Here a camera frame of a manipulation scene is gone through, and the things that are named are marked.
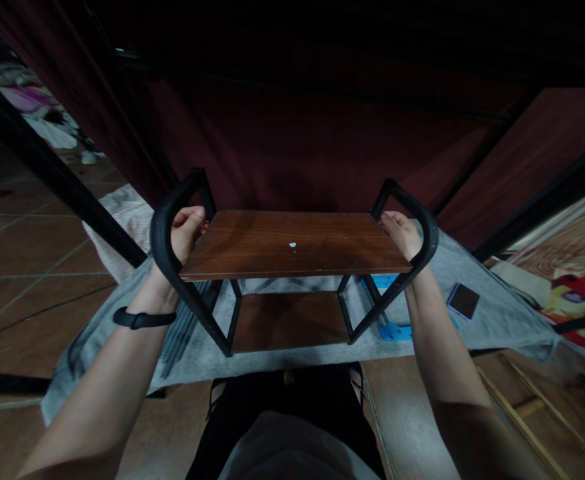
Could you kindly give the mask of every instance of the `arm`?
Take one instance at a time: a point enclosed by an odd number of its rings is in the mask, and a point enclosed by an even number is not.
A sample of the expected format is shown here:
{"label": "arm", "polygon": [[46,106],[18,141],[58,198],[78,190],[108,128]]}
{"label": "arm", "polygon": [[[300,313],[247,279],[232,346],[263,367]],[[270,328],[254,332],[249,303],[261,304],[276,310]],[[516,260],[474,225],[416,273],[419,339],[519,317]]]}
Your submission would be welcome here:
{"label": "arm", "polygon": [[[398,212],[384,212],[381,222],[411,260],[421,248],[414,224]],[[406,289],[406,301],[419,372],[439,432],[461,477],[540,476],[495,411],[430,267]]]}
{"label": "arm", "polygon": [[[172,245],[185,262],[203,233],[203,207],[181,210]],[[172,313],[177,293],[153,264],[129,313]],[[168,326],[117,327],[78,386],[43,434],[17,478],[114,478],[123,449],[141,411]]]}

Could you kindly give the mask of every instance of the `hand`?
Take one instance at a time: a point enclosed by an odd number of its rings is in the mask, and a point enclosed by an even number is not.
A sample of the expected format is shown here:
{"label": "hand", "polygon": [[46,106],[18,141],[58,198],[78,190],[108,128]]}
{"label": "hand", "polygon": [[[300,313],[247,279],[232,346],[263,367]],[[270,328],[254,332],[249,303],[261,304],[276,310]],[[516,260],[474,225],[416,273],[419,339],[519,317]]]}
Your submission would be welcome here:
{"label": "hand", "polygon": [[378,223],[386,226],[384,228],[386,235],[392,239],[408,261],[419,253],[422,241],[417,232],[417,227],[403,213],[395,211],[383,212]]}
{"label": "hand", "polygon": [[172,249],[181,263],[185,263],[195,243],[205,233],[205,209],[186,207],[179,210],[172,222]]}

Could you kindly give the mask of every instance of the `black pants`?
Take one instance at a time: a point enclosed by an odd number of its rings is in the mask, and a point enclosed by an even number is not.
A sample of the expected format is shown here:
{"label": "black pants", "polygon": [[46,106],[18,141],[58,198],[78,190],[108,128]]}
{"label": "black pants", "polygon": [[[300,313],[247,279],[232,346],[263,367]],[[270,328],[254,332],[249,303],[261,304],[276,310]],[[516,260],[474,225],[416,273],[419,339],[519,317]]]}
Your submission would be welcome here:
{"label": "black pants", "polygon": [[343,364],[295,370],[294,382],[287,386],[282,371],[227,379],[187,479],[217,479],[239,439],[269,410],[293,415],[327,431],[385,478],[374,432],[352,389],[348,366]]}

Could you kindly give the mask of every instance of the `wooden stick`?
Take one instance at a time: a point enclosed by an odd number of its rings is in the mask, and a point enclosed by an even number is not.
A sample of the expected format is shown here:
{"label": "wooden stick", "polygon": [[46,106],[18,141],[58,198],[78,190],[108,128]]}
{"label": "wooden stick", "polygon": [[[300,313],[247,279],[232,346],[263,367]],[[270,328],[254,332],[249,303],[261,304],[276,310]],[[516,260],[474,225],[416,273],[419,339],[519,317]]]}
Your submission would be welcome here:
{"label": "wooden stick", "polygon": [[548,400],[548,398],[546,398],[546,396],[541,392],[541,390],[539,390],[539,388],[537,388],[537,386],[532,382],[532,380],[530,380],[530,378],[525,373],[523,373],[519,367],[517,367],[513,362],[511,362],[505,356],[502,355],[502,357],[506,360],[506,362],[508,362],[508,364],[516,372],[517,376],[519,376],[521,382],[523,382],[523,384],[525,386],[527,386],[528,390],[530,390],[530,392],[533,395],[535,395],[536,397],[541,399],[546,404],[546,406],[550,409],[550,412],[552,412],[552,414],[555,416],[555,418],[557,418],[559,423],[561,423],[564,426],[564,428],[573,436],[574,440],[581,447],[581,449],[585,452],[585,440],[579,434],[579,432],[577,432],[577,430],[575,430],[574,427],[571,424],[569,424],[568,420],[566,420],[566,418],[563,416],[563,414],[559,410],[557,410],[557,407],[555,407],[554,404],[552,402],[550,402],[550,400]]}
{"label": "wooden stick", "polygon": [[492,398],[494,398],[494,400],[497,402],[497,404],[499,404],[508,418],[513,422],[514,426],[517,427],[517,430],[519,430],[521,435],[527,440],[532,451],[535,452],[535,454],[537,454],[537,456],[548,466],[556,478],[560,480],[569,480],[569,476],[566,475],[566,472],[564,472],[553,456],[548,452],[548,450],[546,450],[541,442],[539,442],[539,439],[535,436],[532,430],[530,430],[529,426],[527,426],[523,418],[519,416],[510,402],[508,402],[508,400],[497,389],[493,382],[490,381],[484,371],[479,367],[477,367],[477,371],[486,384],[486,388],[488,389],[488,392],[490,392]]}
{"label": "wooden stick", "polygon": [[543,402],[543,400],[541,400],[541,398],[533,397],[521,402],[519,405],[515,405],[514,409],[521,418],[526,418],[527,416],[535,413],[537,410],[540,410],[545,406],[546,404]]}

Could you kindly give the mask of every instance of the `cable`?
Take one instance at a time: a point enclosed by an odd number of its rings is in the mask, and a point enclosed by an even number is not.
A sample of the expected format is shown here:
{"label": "cable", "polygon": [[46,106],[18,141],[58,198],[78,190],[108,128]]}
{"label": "cable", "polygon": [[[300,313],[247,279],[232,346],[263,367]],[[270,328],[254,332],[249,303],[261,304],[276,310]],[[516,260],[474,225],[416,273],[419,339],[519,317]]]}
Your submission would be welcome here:
{"label": "cable", "polygon": [[110,287],[113,287],[114,285],[116,285],[116,283],[110,283],[109,285],[106,285],[104,287],[101,287],[100,289],[96,289],[96,290],[91,291],[89,293],[84,293],[83,295],[80,295],[80,296],[75,297],[73,299],[66,300],[64,302],[57,303],[56,305],[52,305],[51,307],[44,308],[43,310],[39,310],[38,312],[34,312],[32,315],[28,315],[26,318],[22,318],[20,320],[16,320],[16,322],[12,322],[9,325],[4,326],[3,328],[0,328],[0,333],[3,332],[3,331],[6,331],[6,330],[14,327],[15,325],[18,325],[18,324],[20,324],[20,323],[22,323],[22,322],[24,322],[26,320],[30,320],[30,319],[36,317],[37,315],[40,315],[42,313],[45,313],[45,312],[50,311],[52,309],[55,309],[57,307],[62,307],[63,305],[67,305],[68,303],[72,303],[72,302],[74,302],[76,300],[80,300],[82,298],[89,297],[90,295],[92,295],[94,293],[97,293],[97,292],[100,292],[102,290],[108,289]]}

